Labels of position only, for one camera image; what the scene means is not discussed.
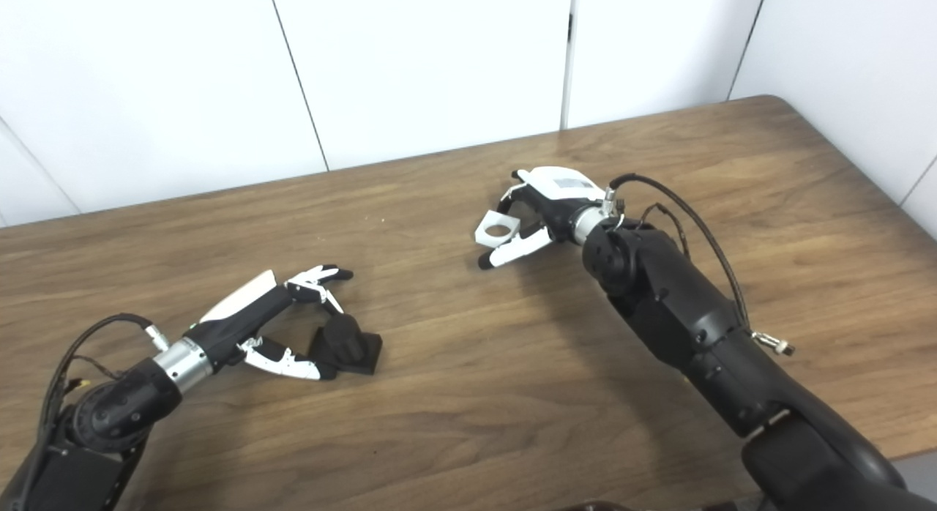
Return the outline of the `black and white left hand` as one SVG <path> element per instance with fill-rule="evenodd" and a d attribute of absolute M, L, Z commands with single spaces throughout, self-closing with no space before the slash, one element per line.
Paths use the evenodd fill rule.
<path fill-rule="evenodd" d="M 224 365 L 245 363 L 277 376 L 334 380 L 337 371 L 332 365 L 320 365 L 260 331 L 297 303 L 321 305 L 331 315 L 342 313 L 326 284 L 353 277 L 354 272 L 334 264 L 315 266 L 285 282 L 278 282 L 274 272 L 266 270 L 215 304 L 185 337 L 201 348 L 214 372 Z"/>

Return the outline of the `black and white right hand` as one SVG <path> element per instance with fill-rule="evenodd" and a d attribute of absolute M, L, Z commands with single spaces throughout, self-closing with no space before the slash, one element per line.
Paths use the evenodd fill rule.
<path fill-rule="evenodd" d="M 475 242 L 488 251 L 478 260 L 494 269 L 553 243 L 582 245 L 593 228 L 612 217 L 613 203 L 586 175 L 573 168 L 541 166 L 512 172 L 518 183 L 486 212 Z"/>

